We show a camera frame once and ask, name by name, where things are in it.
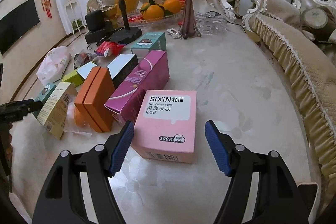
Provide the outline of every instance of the orange fruit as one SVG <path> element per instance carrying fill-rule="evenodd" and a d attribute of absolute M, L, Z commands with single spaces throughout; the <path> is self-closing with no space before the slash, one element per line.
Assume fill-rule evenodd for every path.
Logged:
<path fill-rule="evenodd" d="M 166 0 L 163 4 L 163 7 L 165 8 L 165 10 L 176 14 L 181 10 L 181 3 L 178 0 Z"/>
<path fill-rule="evenodd" d="M 149 20 L 149 19 L 160 19 L 164 15 L 163 9 L 160 8 L 158 5 L 151 5 L 148 7 L 147 10 L 145 10 L 142 14 L 143 19 Z"/>
<path fill-rule="evenodd" d="M 143 8 L 145 8 L 148 4 L 149 4 L 148 2 L 147 2 L 147 3 L 144 3 L 144 4 L 141 6 L 140 10 L 143 9 Z"/>

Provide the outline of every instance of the silver screw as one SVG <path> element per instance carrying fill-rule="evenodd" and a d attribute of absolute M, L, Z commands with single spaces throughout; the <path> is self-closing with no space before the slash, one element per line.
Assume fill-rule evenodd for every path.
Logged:
<path fill-rule="evenodd" d="M 273 158 L 277 158 L 277 157 L 279 157 L 279 153 L 276 152 L 276 151 L 271 151 L 271 156 L 272 156 Z"/>
<path fill-rule="evenodd" d="M 244 145 L 241 145 L 241 144 L 237 144 L 237 145 L 236 145 L 236 150 L 237 150 L 237 151 L 244 151 L 244 150 L 245 150 L 245 146 L 244 146 Z"/>
<path fill-rule="evenodd" d="M 69 155 L 69 151 L 68 150 L 63 150 L 62 152 L 61 152 L 61 157 L 66 157 L 66 156 L 68 156 Z"/>
<path fill-rule="evenodd" d="M 104 146 L 102 144 L 96 145 L 96 147 L 94 148 L 97 152 L 103 151 L 104 150 Z"/>

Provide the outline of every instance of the cotton puffs box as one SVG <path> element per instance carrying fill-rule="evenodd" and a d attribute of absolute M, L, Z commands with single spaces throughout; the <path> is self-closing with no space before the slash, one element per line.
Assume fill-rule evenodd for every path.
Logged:
<path fill-rule="evenodd" d="M 148 90 L 131 146 L 143 158 L 192 163 L 195 122 L 196 91 Z"/>

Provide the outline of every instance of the glass fruit plate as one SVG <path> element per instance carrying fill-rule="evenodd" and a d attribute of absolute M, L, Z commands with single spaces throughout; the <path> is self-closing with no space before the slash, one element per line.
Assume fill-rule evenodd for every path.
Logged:
<path fill-rule="evenodd" d="M 162 24 L 162 23 L 166 23 L 170 20 L 177 19 L 182 14 L 183 14 L 183 10 L 179 11 L 176 14 L 173 14 L 173 15 L 170 15 L 170 16 L 165 16 L 165 17 L 162 17 L 160 19 L 129 21 L 128 23 L 129 23 L 130 27 L 148 26 L 149 24 L 151 24 L 151 25 Z M 138 16 L 138 15 L 140 15 L 140 9 L 127 13 L 127 17 Z M 118 22 L 119 26 L 124 26 L 124 21 L 123 21 L 122 16 L 118 17 L 117 22 Z"/>

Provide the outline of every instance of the beige box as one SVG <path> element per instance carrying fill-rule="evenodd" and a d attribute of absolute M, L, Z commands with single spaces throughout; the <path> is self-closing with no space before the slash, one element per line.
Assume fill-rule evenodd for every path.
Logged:
<path fill-rule="evenodd" d="M 70 96 L 77 96 L 74 84 L 59 83 L 37 116 L 37 120 L 57 139 L 63 134 Z"/>

